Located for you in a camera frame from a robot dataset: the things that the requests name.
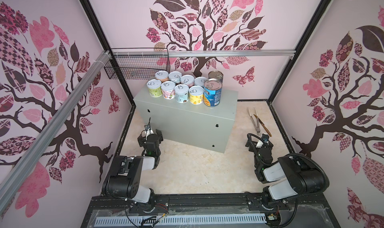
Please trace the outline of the teal label coconut can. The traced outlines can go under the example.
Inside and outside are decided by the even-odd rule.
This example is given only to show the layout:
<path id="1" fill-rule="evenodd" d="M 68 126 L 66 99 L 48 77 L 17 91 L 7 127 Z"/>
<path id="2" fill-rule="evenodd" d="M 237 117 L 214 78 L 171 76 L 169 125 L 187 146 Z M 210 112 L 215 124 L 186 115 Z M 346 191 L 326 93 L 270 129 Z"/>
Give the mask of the teal label coconut can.
<path id="1" fill-rule="evenodd" d="M 182 77 L 182 73 L 179 72 L 179 71 L 173 71 L 171 73 L 169 73 L 169 80 L 174 82 L 176 85 L 178 84 L 181 84 L 181 77 Z"/>

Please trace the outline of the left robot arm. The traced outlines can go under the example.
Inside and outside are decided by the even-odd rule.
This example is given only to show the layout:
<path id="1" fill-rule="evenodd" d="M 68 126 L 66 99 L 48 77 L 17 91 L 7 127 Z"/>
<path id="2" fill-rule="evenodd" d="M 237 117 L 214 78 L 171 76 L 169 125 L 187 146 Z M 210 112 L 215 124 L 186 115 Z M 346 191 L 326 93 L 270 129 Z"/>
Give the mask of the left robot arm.
<path id="1" fill-rule="evenodd" d="M 102 195 L 127 199 L 142 205 L 148 212 L 155 208 L 155 194 L 150 188 L 140 185 L 143 171 L 154 170 L 160 163 L 161 131 L 146 130 L 139 135 L 139 146 L 144 148 L 141 156 L 116 156 L 102 186 Z"/>

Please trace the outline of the red tomato can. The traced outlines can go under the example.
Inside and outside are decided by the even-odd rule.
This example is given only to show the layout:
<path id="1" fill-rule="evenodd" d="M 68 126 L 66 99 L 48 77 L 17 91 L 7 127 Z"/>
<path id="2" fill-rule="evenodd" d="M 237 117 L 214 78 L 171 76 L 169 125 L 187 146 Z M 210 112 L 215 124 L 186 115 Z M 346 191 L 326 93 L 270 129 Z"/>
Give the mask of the red tomato can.
<path id="1" fill-rule="evenodd" d="M 223 82 L 224 75 L 222 72 L 215 70 L 215 71 L 209 72 L 209 79 L 211 79 L 211 78 L 214 78 L 214 79 L 219 80 L 220 82 Z"/>

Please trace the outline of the orange label can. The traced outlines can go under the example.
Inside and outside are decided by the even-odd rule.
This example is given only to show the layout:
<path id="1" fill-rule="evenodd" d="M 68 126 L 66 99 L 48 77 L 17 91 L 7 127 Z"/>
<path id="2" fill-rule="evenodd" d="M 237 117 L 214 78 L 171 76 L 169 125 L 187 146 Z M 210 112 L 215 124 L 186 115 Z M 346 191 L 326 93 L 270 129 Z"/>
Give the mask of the orange label can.
<path id="1" fill-rule="evenodd" d="M 160 80 L 162 83 L 169 81 L 169 73 L 166 70 L 160 70 L 155 73 L 155 79 Z"/>

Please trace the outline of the blue label tin can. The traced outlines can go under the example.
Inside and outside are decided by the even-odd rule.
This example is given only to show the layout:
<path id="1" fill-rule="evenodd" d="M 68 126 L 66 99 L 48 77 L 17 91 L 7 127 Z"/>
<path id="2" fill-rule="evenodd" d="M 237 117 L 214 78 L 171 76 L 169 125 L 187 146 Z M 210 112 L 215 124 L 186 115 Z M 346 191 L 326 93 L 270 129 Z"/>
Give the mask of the blue label tin can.
<path id="1" fill-rule="evenodd" d="M 210 78 L 204 83 L 204 104 L 214 107 L 220 104 L 223 84 L 220 80 Z"/>

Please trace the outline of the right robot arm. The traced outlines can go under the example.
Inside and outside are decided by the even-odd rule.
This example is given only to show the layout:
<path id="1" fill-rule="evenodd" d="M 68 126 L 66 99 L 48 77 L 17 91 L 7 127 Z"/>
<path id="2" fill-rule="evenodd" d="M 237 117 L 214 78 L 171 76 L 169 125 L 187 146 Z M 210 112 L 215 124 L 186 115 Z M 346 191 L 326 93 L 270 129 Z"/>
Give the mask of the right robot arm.
<path id="1" fill-rule="evenodd" d="M 258 200 L 266 209 L 278 206 L 286 199 L 322 194 L 330 185 L 325 171 L 311 158 L 289 153 L 272 157 L 273 144 L 269 136 L 247 134 L 246 147 L 254 154 L 255 175 L 263 188 Z"/>

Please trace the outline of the green label can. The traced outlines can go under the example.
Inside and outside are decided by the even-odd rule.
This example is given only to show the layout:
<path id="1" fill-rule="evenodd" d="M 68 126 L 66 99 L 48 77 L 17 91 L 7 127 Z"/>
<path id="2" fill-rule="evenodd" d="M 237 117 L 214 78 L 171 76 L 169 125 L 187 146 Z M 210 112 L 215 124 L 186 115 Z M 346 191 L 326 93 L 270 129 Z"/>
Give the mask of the green label can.
<path id="1" fill-rule="evenodd" d="M 161 85 L 162 82 L 158 79 L 151 79 L 147 82 L 147 88 L 151 97 L 157 98 L 163 95 Z"/>

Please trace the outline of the yellow label can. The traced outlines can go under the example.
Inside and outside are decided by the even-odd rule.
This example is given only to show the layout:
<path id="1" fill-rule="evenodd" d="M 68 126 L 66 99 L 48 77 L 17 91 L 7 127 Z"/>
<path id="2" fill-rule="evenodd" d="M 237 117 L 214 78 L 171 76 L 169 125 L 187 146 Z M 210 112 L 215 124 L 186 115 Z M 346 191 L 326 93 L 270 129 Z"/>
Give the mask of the yellow label can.
<path id="1" fill-rule="evenodd" d="M 189 101 L 194 105 L 203 103 L 204 89 L 201 86 L 194 85 L 189 89 Z"/>

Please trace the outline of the pink label can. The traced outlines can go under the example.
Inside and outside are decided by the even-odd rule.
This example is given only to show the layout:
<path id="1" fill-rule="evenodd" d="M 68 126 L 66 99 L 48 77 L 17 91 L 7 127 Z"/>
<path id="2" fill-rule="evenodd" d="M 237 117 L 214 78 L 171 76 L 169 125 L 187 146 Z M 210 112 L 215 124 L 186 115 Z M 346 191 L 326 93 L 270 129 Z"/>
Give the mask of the pink label can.
<path id="1" fill-rule="evenodd" d="M 189 88 L 194 86 L 195 78 L 192 75 L 186 74 L 181 77 L 181 84 L 187 85 Z"/>
<path id="2" fill-rule="evenodd" d="M 165 81 L 161 84 L 161 91 L 163 98 L 171 100 L 175 98 L 175 87 L 176 84 L 172 81 Z"/>

